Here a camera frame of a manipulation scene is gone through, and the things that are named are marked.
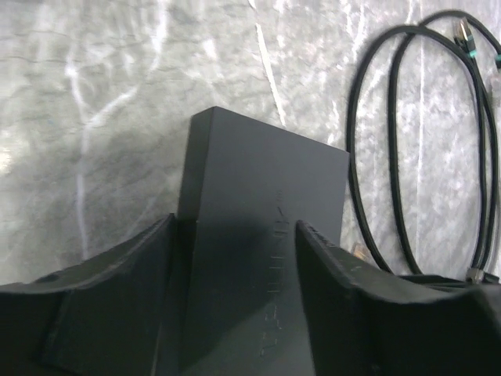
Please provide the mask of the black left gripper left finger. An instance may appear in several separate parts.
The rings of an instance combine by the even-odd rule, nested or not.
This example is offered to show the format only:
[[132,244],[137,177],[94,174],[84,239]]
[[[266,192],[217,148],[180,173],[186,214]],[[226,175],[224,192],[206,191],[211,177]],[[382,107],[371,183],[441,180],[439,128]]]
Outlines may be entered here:
[[155,375],[176,220],[83,263],[1,287],[4,375]]

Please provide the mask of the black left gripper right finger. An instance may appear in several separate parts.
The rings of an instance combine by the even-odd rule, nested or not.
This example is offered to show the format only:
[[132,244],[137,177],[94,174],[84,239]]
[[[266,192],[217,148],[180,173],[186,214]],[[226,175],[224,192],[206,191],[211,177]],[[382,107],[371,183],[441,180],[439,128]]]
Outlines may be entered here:
[[295,250],[318,375],[499,374],[499,285],[398,277],[305,222]]

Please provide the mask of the black network switch box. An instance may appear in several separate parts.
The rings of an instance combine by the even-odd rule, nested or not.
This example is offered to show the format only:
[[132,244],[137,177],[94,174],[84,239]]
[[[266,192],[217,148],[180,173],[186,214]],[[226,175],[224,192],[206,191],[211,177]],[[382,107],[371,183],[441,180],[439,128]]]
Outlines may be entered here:
[[311,375],[295,226],[338,243],[349,156],[211,107],[190,121],[161,373]]

